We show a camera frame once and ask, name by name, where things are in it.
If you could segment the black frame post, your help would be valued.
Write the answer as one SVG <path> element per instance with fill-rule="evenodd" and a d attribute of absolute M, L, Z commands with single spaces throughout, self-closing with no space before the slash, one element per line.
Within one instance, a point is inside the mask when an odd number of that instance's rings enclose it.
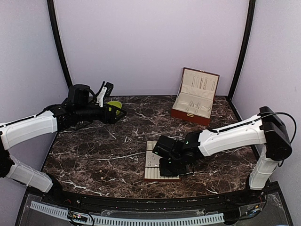
<path fill-rule="evenodd" d="M 232 83 L 230 86 L 230 90 L 227 95 L 229 102 L 232 102 L 232 99 L 234 97 L 234 94 L 235 94 L 235 91 L 236 91 L 236 88 L 238 85 L 239 77 L 240 77 L 240 74 L 242 71 L 242 67 L 243 67 L 243 63 L 244 63 L 244 59 L 246 56 L 247 47 L 248 47 L 248 43 L 249 43 L 249 38 L 250 38 L 250 34 L 251 34 L 252 24 L 253 24 L 255 5 L 256 5 L 256 0 L 249 0 L 242 44 L 241 44 L 241 48 L 240 48 L 240 52 L 239 52 L 239 56 L 238 56 L 236 69 L 235 69 Z"/>
<path fill-rule="evenodd" d="M 54 37 L 54 42 L 55 42 L 55 47 L 56 51 L 58 54 L 59 62 L 61 65 L 61 69 L 63 72 L 63 77 L 64 81 L 67 87 L 67 91 L 69 91 L 70 87 L 73 85 L 69 68 L 67 65 L 64 49 L 63 49 L 63 44 L 59 32 L 59 26 L 58 26 L 58 21 L 56 17 L 56 11 L 55 11 L 55 1 L 54 0 L 47 0 L 47 7 L 48 7 L 48 14 L 49 14 L 49 19 L 51 23 L 51 29 L 52 29 L 52 34 Z"/>

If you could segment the red wooden jewelry box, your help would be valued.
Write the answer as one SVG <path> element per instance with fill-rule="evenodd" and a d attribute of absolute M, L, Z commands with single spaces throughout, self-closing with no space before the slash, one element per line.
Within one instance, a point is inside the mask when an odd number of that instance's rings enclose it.
<path fill-rule="evenodd" d="M 184 67 L 171 116 L 208 126 L 220 76 Z"/>

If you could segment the green plastic bowl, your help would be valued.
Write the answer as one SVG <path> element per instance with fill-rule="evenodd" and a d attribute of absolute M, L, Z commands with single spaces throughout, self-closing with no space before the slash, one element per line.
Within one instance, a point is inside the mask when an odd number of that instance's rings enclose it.
<path fill-rule="evenodd" d="M 109 111 L 113 111 L 114 109 L 118 111 L 122 108 L 122 103 L 119 101 L 109 101 L 107 104 L 109 105 Z"/>

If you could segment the black left frame post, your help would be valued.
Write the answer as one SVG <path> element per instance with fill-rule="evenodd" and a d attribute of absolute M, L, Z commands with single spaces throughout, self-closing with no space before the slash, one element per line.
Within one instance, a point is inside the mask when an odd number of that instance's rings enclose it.
<path fill-rule="evenodd" d="M 69 91 L 70 87 L 73 85 L 69 68 L 67 65 L 64 49 L 63 49 L 63 44 L 59 32 L 59 26 L 58 26 L 58 21 L 56 17 L 56 11 L 55 11 L 55 1 L 54 0 L 47 0 L 47 7 L 48 7 L 48 14 L 49 14 L 49 19 L 51 23 L 51 29 L 52 29 L 52 34 L 54 37 L 54 42 L 55 42 L 55 47 L 56 51 L 58 54 L 59 62 L 61 65 L 61 69 L 63 72 L 63 77 L 64 81 L 67 87 L 67 91 Z"/>

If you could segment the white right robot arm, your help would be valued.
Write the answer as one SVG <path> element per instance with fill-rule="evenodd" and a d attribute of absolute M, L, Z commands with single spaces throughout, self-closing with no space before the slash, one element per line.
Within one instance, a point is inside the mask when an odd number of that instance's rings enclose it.
<path fill-rule="evenodd" d="M 240 193 L 240 200 L 250 204 L 258 197 L 279 162 L 292 154 L 292 139 L 286 125 L 269 107 L 259 113 L 225 127 L 188 133 L 184 141 L 160 136 L 152 152 L 160 156 L 162 177 L 184 175 L 188 165 L 216 153 L 248 145 L 262 145 L 261 155 L 249 176 L 248 188 Z"/>

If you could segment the beige jewelry tray insert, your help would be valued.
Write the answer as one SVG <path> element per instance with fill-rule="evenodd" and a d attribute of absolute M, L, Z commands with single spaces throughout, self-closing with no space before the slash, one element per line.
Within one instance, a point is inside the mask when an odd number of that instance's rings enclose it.
<path fill-rule="evenodd" d="M 156 141 L 146 142 L 146 158 L 145 158 L 145 171 L 144 181 L 146 182 L 176 182 L 180 181 L 180 177 L 162 177 L 160 175 L 159 160 L 160 157 L 152 152 L 156 145 Z"/>

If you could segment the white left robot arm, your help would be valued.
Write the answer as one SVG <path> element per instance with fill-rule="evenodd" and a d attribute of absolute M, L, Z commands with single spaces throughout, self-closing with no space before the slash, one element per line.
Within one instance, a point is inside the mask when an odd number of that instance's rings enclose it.
<path fill-rule="evenodd" d="M 100 121 L 114 124 L 126 116 L 121 107 L 105 103 L 113 90 L 113 84 L 103 82 L 94 93 L 88 85 L 77 84 L 69 87 L 67 98 L 57 105 L 50 105 L 42 112 L 0 125 L 0 176 L 10 178 L 26 186 L 48 193 L 48 198 L 56 205 L 66 202 L 66 194 L 61 185 L 50 175 L 40 172 L 16 159 L 9 149 L 19 143 L 64 131 L 79 122 Z"/>

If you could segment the black right frame post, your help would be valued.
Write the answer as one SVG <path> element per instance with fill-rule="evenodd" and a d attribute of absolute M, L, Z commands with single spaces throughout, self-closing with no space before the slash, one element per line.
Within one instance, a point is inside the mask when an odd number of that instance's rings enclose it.
<path fill-rule="evenodd" d="M 241 44 L 241 48 L 240 48 L 240 52 L 239 52 L 239 56 L 238 56 L 236 69 L 235 69 L 232 83 L 230 86 L 230 90 L 227 95 L 229 102 L 232 102 L 232 99 L 234 97 L 234 94 L 235 94 L 235 91 L 236 91 L 236 88 L 238 85 L 239 77 L 240 77 L 240 74 L 242 71 L 242 67 L 243 67 L 243 63 L 244 63 L 244 59 L 246 56 L 247 47 L 248 47 L 248 43 L 249 43 L 249 38 L 250 38 L 250 34 L 251 34 L 252 24 L 253 24 L 255 5 L 256 5 L 256 0 L 249 0 L 242 44 Z"/>

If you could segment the black front table rail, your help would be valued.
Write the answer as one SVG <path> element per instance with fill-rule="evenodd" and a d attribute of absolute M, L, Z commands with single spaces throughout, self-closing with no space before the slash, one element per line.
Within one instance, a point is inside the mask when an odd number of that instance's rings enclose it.
<path fill-rule="evenodd" d="M 159 210 L 212 206 L 238 208 L 239 206 L 265 202 L 268 189 L 252 190 L 241 179 L 209 179 L 204 175 L 183 177 L 179 180 L 143 181 L 141 177 L 105 176 L 101 173 L 89 178 L 59 180 L 62 188 L 54 192 L 34 192 L 43 201 L 73 209 L 100 211 L 101 208 L 121 210 Z"/>

